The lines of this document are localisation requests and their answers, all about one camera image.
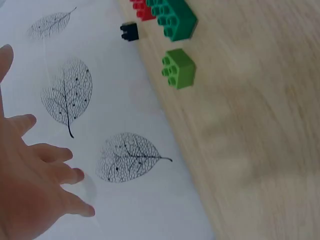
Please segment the black toy block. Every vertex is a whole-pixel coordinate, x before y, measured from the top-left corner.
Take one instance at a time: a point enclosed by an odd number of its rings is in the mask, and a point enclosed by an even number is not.
[[[127,22],[121,25],[120,29],[123,31],[121,37],[129,42],[139,39],[138,27],[135,22]]]

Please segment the white paper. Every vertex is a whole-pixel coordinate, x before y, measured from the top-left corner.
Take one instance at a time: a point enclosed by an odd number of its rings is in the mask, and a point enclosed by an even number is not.
[[[59,34],[28,39],[34,22],[75,7]],[[38,239],[212,240],[208,218],[138,51],[121,38],[122,23],[116,0],[7,0],[0,8],[0,45],[14,49],[13,65],[1,84],[5,115],[37,117],[24,137],[27,144],[46,142],[72,150],[74,158],[68,163],[83,169],[86,178],[63,187],[96,209],[92,218],[60,218]],[[40,97],[69,57],[81,59],[92,76],[90,103],[71,124],[74,139],[67,126],[49,115]],[[173,162],[162,159],[145,175],[123,183],[100,179],[95,169],[104,142],[123,132],[147,138]]]

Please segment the red toy block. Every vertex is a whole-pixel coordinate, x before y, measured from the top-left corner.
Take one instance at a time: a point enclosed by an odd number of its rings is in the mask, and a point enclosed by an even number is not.
[[[151,7],[148,7],[146,0],[130,0],[133,3],[132,7],[136,10],[136,16],[141,19],[141,21],[148,21],[155,19],[156,17],[151,14]]]

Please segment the finger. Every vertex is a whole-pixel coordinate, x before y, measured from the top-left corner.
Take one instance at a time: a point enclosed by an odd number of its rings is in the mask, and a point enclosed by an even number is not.
[[[93,206],[85,203],[80,197],[62,189],[63,204],[66,214],[79,214],[83,217],[93,217],[96,211]]]
[[[68,148],[39,143],[29,146],[33,152],[44,162],[65,162],[73,158],[72,151]]]
[[[26,134],[37,122],[37,119],[32,114],[25,114],[7,118],[11,125],[17,130],[22,137]]]
[[[85,173],[79,168],[71,168],[65,163],[53,163],[50,170],[59,184],[76,184],[85,179]]]
[[[8,73],[14,60],[14,51],[10,45],[5,45],[0,48],[0,83]],[[1,121],[4,117],[4,107],[2,103],[2,94],[0,89],[0,117]]]

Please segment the leaf stem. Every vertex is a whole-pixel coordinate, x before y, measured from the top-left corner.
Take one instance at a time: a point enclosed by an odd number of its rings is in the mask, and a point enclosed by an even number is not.
[[[77,7],[75,7],[71,12],[70,12],[70,14],[74,11],[74,10],[76,10],[77,9]]]
[[[70,136],[74,139],[75,137],[71,133],[70,129],[70,120],[69,120],[69,112],[68,112],[68,104],[67,104],[67,95],[66,95],[66,83],[65,83],[65,72],[63,71],[63,92],[64,92],[64,101],[65,101],[65,110],[66,110],[66,117],[68,119],[68,129]]]
[[[173,162],[173,160],[169,157],[163,157],[163,156],[160,156],[161,159],[166,159],[166,160],[169,160],[170,162]]]

